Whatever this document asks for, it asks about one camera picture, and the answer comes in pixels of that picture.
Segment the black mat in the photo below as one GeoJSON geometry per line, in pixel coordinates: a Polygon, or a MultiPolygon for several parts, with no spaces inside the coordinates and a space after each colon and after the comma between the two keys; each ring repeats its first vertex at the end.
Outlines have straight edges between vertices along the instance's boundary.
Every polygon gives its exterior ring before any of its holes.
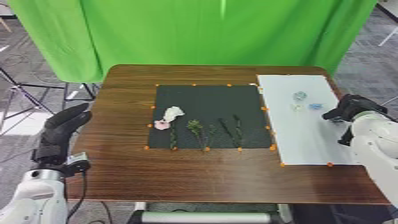
{"type": "MultiPolygon", "coordinates": [[[[163,120],[166,109],[179,106],[186,116],[175,122],[179,133],[179,148],[200,149],[196,136],[187,129],[191,120],[200,120],[209,134],[211,125],[218,127],[212,148],[237,148],[232,137],[223,129],[219,118],[225,119],[237,137],[237,120],[242,121],[242,147],[269,148],[271,134],[266,129],[266,112],[257,86],[161,86],[157,90],[157,109],[154,121],[163,120]]],[[[152,128],[150,147],[171,148],[171,129],[161,131],[152,128]]]]}

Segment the white sheet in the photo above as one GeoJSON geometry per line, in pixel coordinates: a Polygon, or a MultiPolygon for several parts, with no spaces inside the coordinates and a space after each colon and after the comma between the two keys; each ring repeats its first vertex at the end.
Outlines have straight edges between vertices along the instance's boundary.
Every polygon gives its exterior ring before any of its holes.
{"type": "Polygon", "coordinates": [[[282,160],[287,165],[360,164],[351,147],[338,144],[349,123],[335,124],[322,114],[337,107],[338,98],[322,75],[260,75],[282,160]],[[294,94],[308,98],[298,103],[294,94]],[[310,104],[321,103],[321,110],[310,104]]]}

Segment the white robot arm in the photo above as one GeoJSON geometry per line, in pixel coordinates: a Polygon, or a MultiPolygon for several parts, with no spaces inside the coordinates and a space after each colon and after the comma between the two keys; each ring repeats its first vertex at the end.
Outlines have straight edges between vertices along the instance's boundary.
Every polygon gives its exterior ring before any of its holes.
{"type": "Polygon", "coordinates": [[[24,175],[12,203],[0,210],[0,224],[68,223],[65,179],[79,172],[86,173],[91,167],[86,153],[68,159],[72,134],[91,120],[91,112],[84,112],[88,107],[90,104],[72,107],[47,121],[42,144],[33,153],[36,165],[24,175]]]}
{"type": "Polygon", "coordinates": [[[388,108],[358,95],[347,95],[326,119],[353,122],[340,143],[349,145],[385,196],[398,207],[398,123],[388,108]]]}
{"type": "Polygon", "coordinates": [[[398,207],[398,123],[363,112],[353,123],[353,150],[385,196],[398,207]]]}
{"type": "Polygon", "coordinates": [[[26,173],[12,203],[0,211],[3,224],[67,223],[63,178],[56,170],[33,170],[26,173]]]}

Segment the wooden table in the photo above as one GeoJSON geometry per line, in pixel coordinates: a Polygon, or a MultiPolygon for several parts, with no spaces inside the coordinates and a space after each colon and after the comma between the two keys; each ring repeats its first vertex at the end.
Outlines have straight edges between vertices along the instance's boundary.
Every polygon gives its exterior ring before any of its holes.
{"type": "MultiPolygon", "coordinates": [[[[86,151],[88,200],[388,204],[362,166],[280,166],[269,149],[161,150],[145,147],[155,85],[248,85],[257,74],[322,74],[317,67],[159,66],[113,67],[74,152],[86,151]]],[[[83,178],[68,185],[83,195],[83,178]]]]}

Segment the green screen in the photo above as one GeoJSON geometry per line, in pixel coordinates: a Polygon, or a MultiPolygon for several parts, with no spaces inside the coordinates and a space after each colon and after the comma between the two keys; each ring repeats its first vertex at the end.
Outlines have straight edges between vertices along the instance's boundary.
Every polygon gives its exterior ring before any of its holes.
{"type": "Polygon", "coordinates": [[[321,66],[333,73],[378,0],[10,0],[59,79],[116,64],[321,66]]]}

